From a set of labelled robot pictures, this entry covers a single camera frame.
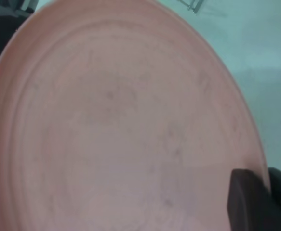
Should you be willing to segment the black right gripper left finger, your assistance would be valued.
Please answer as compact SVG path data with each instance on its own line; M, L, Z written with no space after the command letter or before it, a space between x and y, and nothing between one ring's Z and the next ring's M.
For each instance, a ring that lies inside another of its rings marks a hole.
M272 231L273 203L262 180L247 169L231 172L227 213L232 231Z

